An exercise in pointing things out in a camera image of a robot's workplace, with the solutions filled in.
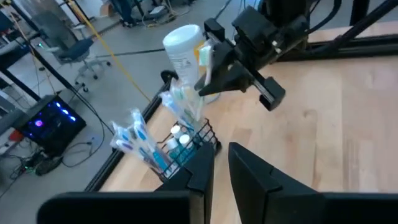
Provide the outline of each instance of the yellow cable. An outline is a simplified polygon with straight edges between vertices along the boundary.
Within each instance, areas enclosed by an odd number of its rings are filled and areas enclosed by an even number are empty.
[[[3,2],[0,2],[0,5],[4,8],[4,10],[6,10],[6,6],[4,5]],[[37,72],[36,60],[38,60],[38,59],[36,58],[35,52],[33,51],[32,47],[30,46],[30,42],[29,42],[28,38],[26,37],[25,33],[22,31],[22,29],[21,29],[21,27],[19,26],[19,24],[18,24],[17,20],[15,19],[15,17],[12,15],[12,13],[9,13],[9,14],[10,14],[10,16],[11,16],[11,19],[13,20],[13,22],[14,22],[15,25],[17,26],[18,31],[22,34],[22,37],[25,39],[25,41],[26,41],[27,43],[29,43],[29,44],[28,44],[29,50],[30,50],[30,53],[31,53],[32,56],[33,56],[33,58],[32,58],[32,59],[33,59],[33,64],[35,65],[35,69],[36,69],[36,72]],[[48,80],[49,83],[50,83],[50,86],[51,86],[51,88],[52,88],[53,93],[54,93],[54,94],[57,94],[57,93],[55,92],[55,90],[54,90],[54,86],[52,85],[52,83],[51,83],[51,81],[50,81],[50,77],[49,77],[48,75],[46,75],[46,77],[47,77],[47,80]]]
[[[112,50],[109,48],[109,46],[105,43],[105,41],[102,39],[102,37],[99,35],[99,33],[95,30],[94,26],[88,21],[88,19],[81,13],[79,8],[75,5],[75,3],[72,0],[68,0],[70,3],[72,10],[77,13],[85,23],[88,25],[88,27],[93,31],[94,35],[97,37],[97,39],[101,42],[101,44],[104,46],[105,50],[112,56],[112,59],[116,62],[116,65],[119,67],[119,69],[123,72],[123,74],[129,79],[129,81],[134,85],[134,87],[137,88],[137,90],[147,99],[148,102],[150,102],[150,98],[139,88],[137,83],[134,81],[132,76],[126,71],[126,69],[123,67],[123,65],[120,63],[119,59],[116,58]]]

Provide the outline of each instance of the black robot gripper finger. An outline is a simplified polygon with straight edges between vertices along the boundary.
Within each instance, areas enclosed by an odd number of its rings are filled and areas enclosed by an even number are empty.
[[[267,108],[267,110],[272,111],[277,108],[282,100],[285,98],[286,90],[282,88],[273,77],[268,77],[264,80],[264,88],[270,94],[273,100],[268,100],[264,95],[260,95],[260,102]]]

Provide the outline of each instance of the toothbrush package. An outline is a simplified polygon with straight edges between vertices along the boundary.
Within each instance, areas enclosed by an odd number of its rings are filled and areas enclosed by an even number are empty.
[[[171,92],[165,91],[159,96],[162,99],[163,106],[165,106],[190,133],[195,134],[195,131],[200,129],[200,122],[196,121],[190,110],[178,104],[178,101],[173,98]]]
[[[156,144],[146,128],[144,118],[138,109],[131,111],[132,124],[128,128],[113,123],[115,135],[111,146],[126,153],[133,153],[153,171],[171,178],[177,172],[177,165]]]
[[[172,79],[170,94],[183,109],[187,110],[195,121],[203,119],[204,97],[199,96],[193,86]]]

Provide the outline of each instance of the table surface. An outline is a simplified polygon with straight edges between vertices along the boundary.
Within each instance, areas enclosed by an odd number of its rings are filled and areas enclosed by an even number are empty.
[[[347,28],[321,30],[329,40]],[[375,24],[362,35],[398,33],[398,22]],[[398,192],[397,57],[276,63],[261,70],[286,89],[273,112],[251,87],[223,93],[205,115],[223,144],[215,161],[212,223],[239,223],[228,170],[228,143],[238,142],[302,183],[320,191]],[[162,106],[149,121],[163,139],[175,119]],[[162,183],[125,155],[101,191],[151,191]]]

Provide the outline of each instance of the yellow label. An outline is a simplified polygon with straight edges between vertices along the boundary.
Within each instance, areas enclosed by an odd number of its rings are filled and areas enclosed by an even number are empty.
[[[197,63],[198,63],[198,75],[199,78],[202,77],[202,75],[204,75],[206,73],[206,66],[201,66],[199,64],[199,58],[200,58],[200,49],[203,47],[203,44],[205,43],[205,41],[201,41],[198,45],[195,46],[195,48],[193,49],[193,54],[195,54],[195,58],[197,59]]]

